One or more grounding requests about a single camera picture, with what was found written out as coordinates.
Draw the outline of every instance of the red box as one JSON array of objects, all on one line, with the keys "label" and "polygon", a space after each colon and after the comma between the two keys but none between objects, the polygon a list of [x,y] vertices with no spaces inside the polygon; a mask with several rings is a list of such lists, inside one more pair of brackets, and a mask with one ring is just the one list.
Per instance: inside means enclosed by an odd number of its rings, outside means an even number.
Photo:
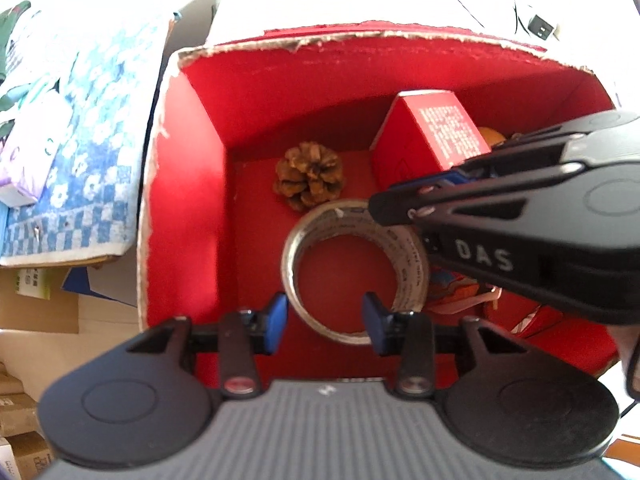
[{"label": "red box", "polygon": [[453,92],[400,92],[371,145],[380,189],[491,151]]},{"label": "red box", "polygon": [[[177,52],[162,82],[145,165],[142,326],[173,316],[213,322],[231,310],[262,308],[282,290],[282,249],[301,218],[271,190],[277,161],[301,141],[320,142],[342,157],[342,196],[368,198],[379,190],[370,146],[380,125],[398,92],[424,88],[455,92],[475,124],[507,136],[613,107],[588,70],[468,31],[334,28]],[[363,329],[365,291],[391,304],[397,283],[384,253],[351,237],[310,248],[298,279],[308,311],[342,332]],[[494,320],[502,309],[510,306],[500,302]],[[579,338],[576,330],[556,331],[543,343],[591,372],[615,355],[606,329],[587,322],[580,322]],[[450,383],[452,358],[438,362],[438,383]],[[277,354],[257,363],[264,381],[389,378],[398,368],[397,357],[330,341],[294,312]],[[200,355],[196,373],[216,384],[215,355]]]}]

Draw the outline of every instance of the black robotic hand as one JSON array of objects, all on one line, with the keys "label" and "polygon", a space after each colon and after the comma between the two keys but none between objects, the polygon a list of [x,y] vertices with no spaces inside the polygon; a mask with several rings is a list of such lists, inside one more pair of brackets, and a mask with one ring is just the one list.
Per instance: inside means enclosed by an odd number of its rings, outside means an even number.
[{"label": "black robotic hand", "polygon": [[369,211],[382,225],[414,224],[434,264],[625,326],[610,332],[640,399],[639,114],[517,136],[374,195]]}]

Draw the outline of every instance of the brown cardboard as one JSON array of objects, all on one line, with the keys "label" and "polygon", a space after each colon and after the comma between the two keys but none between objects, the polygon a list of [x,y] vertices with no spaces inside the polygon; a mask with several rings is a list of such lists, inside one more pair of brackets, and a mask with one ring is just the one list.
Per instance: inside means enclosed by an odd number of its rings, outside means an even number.
[{"label": "brown cardboard", "polygon": [[8,374],[0,374],[0,395],[24,393],[22,381]]},{"label": "brown cardboard", "polygon": [[604,453],[607,458],[615,458],[640,467],[640,438],[621,435]]},{"label": "brown cardboard", "polygon": [[15,269],[0,269],[0,329],[78,333],[78,295],[60,290],[68,269],[48,269],[50,300],[15,292]]},{"label": "brown cardboard", "polygon": [[53,453],[46,441],[37,433],[10,436],[15,462],[21,480],[31,480],[42,473],[53,461]]},{"label": "brown cardboard", "polygon": [[36,407],[36,401],[27,394],[0,396],[0,436],[39,430]]}]

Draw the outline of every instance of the small red box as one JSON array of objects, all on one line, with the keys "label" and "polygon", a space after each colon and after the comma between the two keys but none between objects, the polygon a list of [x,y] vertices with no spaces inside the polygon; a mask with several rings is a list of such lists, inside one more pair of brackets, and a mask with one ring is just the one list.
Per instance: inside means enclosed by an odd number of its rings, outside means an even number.
[{"label": "small red box", "polygon": [[491,151],[453,92],[400,92],[371,145],[380,189]]}]

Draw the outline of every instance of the roll of tape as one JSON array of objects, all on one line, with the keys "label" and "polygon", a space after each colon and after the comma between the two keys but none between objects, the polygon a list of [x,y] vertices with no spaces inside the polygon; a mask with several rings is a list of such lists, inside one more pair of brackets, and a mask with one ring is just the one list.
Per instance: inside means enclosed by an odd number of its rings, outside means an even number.
[{"label": "roll of tape", "polygon": [[382,227],[375,223],[366,200],[335,200],[307,213],[290,232],[282,251],[280,274],[289,303],[319,334],[349,345],[367,345],[366,332],[337,332],[320,323],[304,307],[298,292],[298,267],[312,245],[342,235],[353,235],[376,244],[384,251],[396,272],[398,290],[394,312],[419,312],[427,298],[429,267],[422,241],[407,226]]}]

